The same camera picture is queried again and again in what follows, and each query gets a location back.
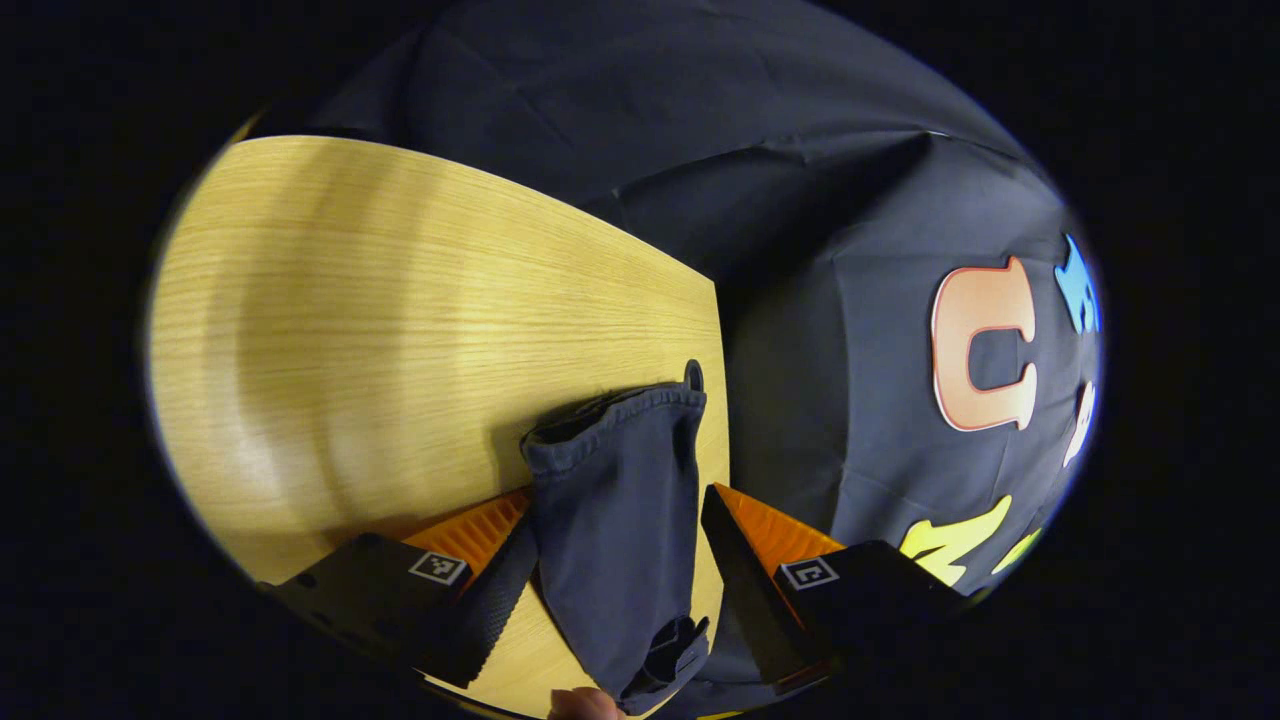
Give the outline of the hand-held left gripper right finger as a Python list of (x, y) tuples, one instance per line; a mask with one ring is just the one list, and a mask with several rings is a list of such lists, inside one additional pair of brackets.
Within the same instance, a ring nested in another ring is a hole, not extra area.
[(824, 680), (876, 641), (977, 603), (883, 541), (842, 544), (721, 483), (707, 487), (701, 528), (731, 612), (776, 694)]

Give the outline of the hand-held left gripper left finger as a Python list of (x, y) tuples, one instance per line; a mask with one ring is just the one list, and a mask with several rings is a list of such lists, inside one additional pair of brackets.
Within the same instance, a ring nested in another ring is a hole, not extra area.
[(511, 491), (408, 539), (362, 533), (260, 589), (342, 644), (467, 688), (538, 561), (532, 492)]

